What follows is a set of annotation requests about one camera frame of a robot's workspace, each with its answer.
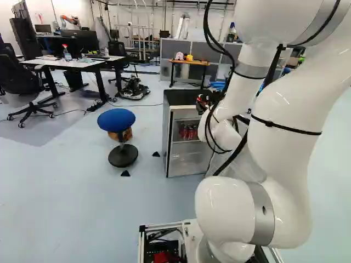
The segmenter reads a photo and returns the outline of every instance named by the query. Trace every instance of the gray partition wall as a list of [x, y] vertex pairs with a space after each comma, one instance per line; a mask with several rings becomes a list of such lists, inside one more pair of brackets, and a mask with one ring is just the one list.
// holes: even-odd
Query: gray partition wall
[[[234, 60], [237, 61], [239, 56], [242, 43], [221, 43], [226, 50], [233, 56]], [[161, 38], [161, 58], [160, 66], [161, 80], [171, 80], [171, 63], [169, 59], [176, 56], [177, 52], [183, 54], [191, 54], [194, 60], [207, 60], [211, 63], [207, 67], [206, 75], [211, 76], [211, 81], [224, 80], [224, 76], [228, 75], [231, 67], [231, 61], [227, 56], [213, 51], [205, 41], [190, 41], [186, 39], [177, 40], [172, 38]], [[279, 67], [277, 67], [275, 79], [279, 78], [282, 73], [282, 69], [285, 67], [291, 50], [289, 50], [284, 59], [280, 60]], [[189, 82], [189, 83], [201, 83], [203, 68], [197, 65], [180, 64], [175, 65], [174, 77], [177, 82]]]

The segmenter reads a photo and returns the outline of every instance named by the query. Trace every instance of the black stool base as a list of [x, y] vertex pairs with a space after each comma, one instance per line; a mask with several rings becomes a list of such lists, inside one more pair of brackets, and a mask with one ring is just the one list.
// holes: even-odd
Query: black stool base
[[115, 167], [124, 168], [135, 162], [138, 158], [138, 149], [131, 144], [117, 146], [109, 154], [109, 162]]

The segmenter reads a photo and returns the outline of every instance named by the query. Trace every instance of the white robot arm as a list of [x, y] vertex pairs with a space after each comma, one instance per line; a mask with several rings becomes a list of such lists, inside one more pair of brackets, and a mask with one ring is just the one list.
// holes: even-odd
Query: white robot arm
[[[247, 110], [276, 47], [316, 46], [301, 67], [268, 85], [255, 102], [247, 149], [237, 165], [250, 160], [264, 180], [213, 176], [196, 190], [205, 248], [220, 262], [246, 261], [254, 248], [249, 244], [295, 248], [308, 239], [307, 165], [329, 110], [351, 85], [350, 5], [351, 0], [238, 0], [234, 20], [244, 44], [227, 94], [211, 118], [222, 148], [235, 149], [241, 141], [225, 123]], [[199, 125], [203, 141], [207, 115]]]

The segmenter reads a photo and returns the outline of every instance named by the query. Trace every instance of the blue stool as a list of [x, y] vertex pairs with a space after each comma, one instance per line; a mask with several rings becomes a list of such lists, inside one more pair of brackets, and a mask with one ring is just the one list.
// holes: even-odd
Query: blue stool
[[116, 133], [120, 146], [114, 148], [109, 154], [109, 162], [116, 167], [127, 167], [135, 162], [138, 157], [138, 149], [131, 144], [125, 144], [123, 133], [135, 122], [135, 115], [129, 110], [115, 108], [105, 111], [98, 118], [98, 125], [102, 130]]

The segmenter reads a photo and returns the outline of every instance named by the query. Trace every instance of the white wall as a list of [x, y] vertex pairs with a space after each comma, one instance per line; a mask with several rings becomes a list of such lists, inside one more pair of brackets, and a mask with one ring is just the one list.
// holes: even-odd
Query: white wall
[[[145, 0], [145, 3], [147, 5], [152, 5], [152, 3], [158, 3], [160, 7], [154, 8], [154, 15], [152, 16], [152, 7], [144, 7], [144, 3], [142, 0], [136, 0], [138, 4], [138, 9], [133, 7], [123, 7], [123, 6], [109, 6], [110, 10], [110, 20], [112, 24], [112, 28], [115, 28], [114, 25], [116, 24], [128, 24], [128, 22], [132, 22], [134, 25], [147, 25], [148, 24], [148, 16], [150, 20], [150, 25], [152, 23], [154, 24], [155, 28], [155, 37], [158, 37], [158, 33], [160, 30], [163, 29], [163, 23], [164, 23], [164, 16], [163, 16], [163, 8], [162, 8], [162, 1], [157, 1], [157, 0]], [[134, 0], [120, 0], [120, 4], [130, 4], [130, 5], [135, 5]], [[169, 30], [171, 33], [172, 31], [172, 18], [173, 18], [173, 35], [175, 34], [177, 27], [178, 27], [178, 22], [180, 16], [184, 12], [188, 12], [191, 19], [190, 19], [190, 27], [195, 27], [202, 29], [202, 22], [203, 22], [203, 5], [201, 5], [202, 9], [197, 11], [197, 9], [191, 9], [191, 8], [185, 8], [188, 5], [188, 7], [195, 7], [193, 4], [182, 4], [184, 8], [174, 8], [174, 14], [173, 14], [173, 9], [172, 9], [172, 3], [167, 3], [167, 10], [166, 10], [166, 30]], [[104, 10], [105, 5], [102, 4], [102, 13], [103, 13], [103, 20], [107, 27], [109, 27], [109, 22], [107, 18], [107, 12]], [[223, 8], [223, 6], [218, 6], [218, 5], [213, 5], [211, 8]], [[94, 16], [100, 16], [100, 11], [99, 11], [99, 4], [98, 2], [94, 2], [93, 4], [93, 11], [94, 11]], [[213, 10], [210, 9], [210, 13], [208, 15], [208, 23], [210, 25], [210, 30], [213, 34], [213, 36], [218, 39], [219, 33], [220, 33], [220, 27], [223, 21], [223, 15], [224, 12], [222, 10]], [[220, 40], [223, 40], [223, 37], [227, 35], [228, 33], [228, 28], [230, 25], [230, 22], [233, 21], [233, 11], [227, 11], [226, 15], [224, 17], [224, 24], [223, 24], [223, 30], [222, 34], [220, 36]], [[120, 34], [123, 36], [128, 35], [128, 31], [124, 28], [120, 28]]]
[[12, 6], [18, 1], [0, 0], [0, 33], [5, 43], [11, 43], [15, 49], [16, 54], [22, 54], [20, 47], [17, 44], [15, 35], [13, 34], [12, 27], [9, 19], [14, 18], [11, 9]]
[[[89, 0], [52, 0], [56, 17], [61, 26], [60, 15], [77, 16], [81, 25], [91, 27], [93, 24]], [[43, 24], [51, 25], [55, 21], [54, 10], [50, 0], [26, 0], [31, 20], [34, 24], [41, 24], [38, 14], [42, 14]], [[67, 24], [67, 29], [74, 29], [74, 25]]]

